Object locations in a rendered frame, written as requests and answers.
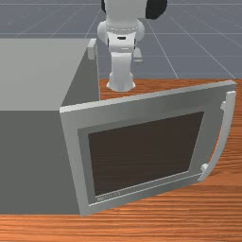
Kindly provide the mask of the grey microwave door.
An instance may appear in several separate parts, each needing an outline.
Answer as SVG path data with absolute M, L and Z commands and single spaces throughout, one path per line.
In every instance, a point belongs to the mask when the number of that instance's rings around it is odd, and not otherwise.
M 204 181 L 233 120 L 232 80 L 60 108 L 86 216 Z

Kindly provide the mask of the grey microwave oven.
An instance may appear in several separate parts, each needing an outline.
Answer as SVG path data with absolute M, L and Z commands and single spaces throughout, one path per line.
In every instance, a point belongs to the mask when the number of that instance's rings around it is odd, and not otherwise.
M 60 108 L 99 99 L 95 39 L 0 39 L 0 215 L 76 214 Z

